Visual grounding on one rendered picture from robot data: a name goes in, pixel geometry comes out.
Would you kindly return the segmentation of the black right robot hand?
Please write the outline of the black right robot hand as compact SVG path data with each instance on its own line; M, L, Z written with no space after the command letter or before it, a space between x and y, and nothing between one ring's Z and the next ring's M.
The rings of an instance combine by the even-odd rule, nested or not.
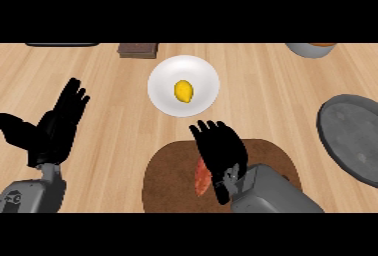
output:
M208 120L198 121L198 125L190 125L198 151L211 172L211 182L215 197L220 205L229 202L229 191L223 177L226 170L239 166L236 179L246 173L248 152L242 140L235 130L221 122Z

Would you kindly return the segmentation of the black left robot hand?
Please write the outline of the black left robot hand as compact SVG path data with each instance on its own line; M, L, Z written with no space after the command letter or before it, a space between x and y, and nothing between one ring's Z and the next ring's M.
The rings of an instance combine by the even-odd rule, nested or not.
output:
M0 113L0 132L6 142L28 152L28 166L60 164L71 152L77 126L90 97L80 87L81 81L71 78L60 92L54 108L37 125L9 113Z

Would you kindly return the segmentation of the orange sweet potato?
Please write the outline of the orange sweet potato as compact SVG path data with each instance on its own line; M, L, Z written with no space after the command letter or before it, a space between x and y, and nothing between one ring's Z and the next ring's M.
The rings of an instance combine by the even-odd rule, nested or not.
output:
M206 169L204 159L198 159L198 165L195 169L195 193L196 196L202 196L211 184L211 172Z

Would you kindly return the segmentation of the brown round cutting board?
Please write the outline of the brown round cutting board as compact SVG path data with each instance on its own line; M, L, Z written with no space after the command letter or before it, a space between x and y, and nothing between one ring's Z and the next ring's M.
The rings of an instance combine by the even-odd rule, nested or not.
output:
M269 165L301 188L298 172L285 151L263 139L243 139L242 143L248 151L248 165ZM230 212L230 204L218 204L212 188L206 189L202 196L196 196L198 159L195 141L175 141L156 151L143 178L142 202L146 213Z

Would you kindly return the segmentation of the dark grey pan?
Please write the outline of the dark grey pan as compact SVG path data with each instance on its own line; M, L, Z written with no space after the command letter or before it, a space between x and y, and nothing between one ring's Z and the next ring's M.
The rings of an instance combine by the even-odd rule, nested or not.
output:
M316 128L341 169L378 188L378 102L353 94L333 96L317 111Z

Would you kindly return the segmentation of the yellow lemon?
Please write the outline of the yellow lemon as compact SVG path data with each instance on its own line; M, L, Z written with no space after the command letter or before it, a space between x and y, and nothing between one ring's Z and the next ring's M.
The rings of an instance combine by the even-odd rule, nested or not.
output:
M174 84L174 96L183 103L189 103L193 97L193 87L186 80L180 80Z

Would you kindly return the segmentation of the white round plate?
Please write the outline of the white round plate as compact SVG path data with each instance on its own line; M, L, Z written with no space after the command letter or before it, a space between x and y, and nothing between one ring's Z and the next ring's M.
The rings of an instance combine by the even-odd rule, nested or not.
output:
M167 115L189 117L215 101L220 80L215 69L199 57L180 55L164 60L147 79L147 95Z

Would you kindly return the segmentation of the brown block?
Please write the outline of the brown block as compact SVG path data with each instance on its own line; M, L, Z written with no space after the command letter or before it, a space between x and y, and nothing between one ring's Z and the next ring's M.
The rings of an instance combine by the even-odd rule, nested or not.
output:
M156 52L156 43L121 43L118 46L118 54L121 58L155 59Z

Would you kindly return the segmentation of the grey bowl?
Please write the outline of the grey bowl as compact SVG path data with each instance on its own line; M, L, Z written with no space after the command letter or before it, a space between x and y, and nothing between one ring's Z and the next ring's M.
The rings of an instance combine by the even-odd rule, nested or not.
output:
M286 43L289 50L304 58L322 58L332 51L333 43Z

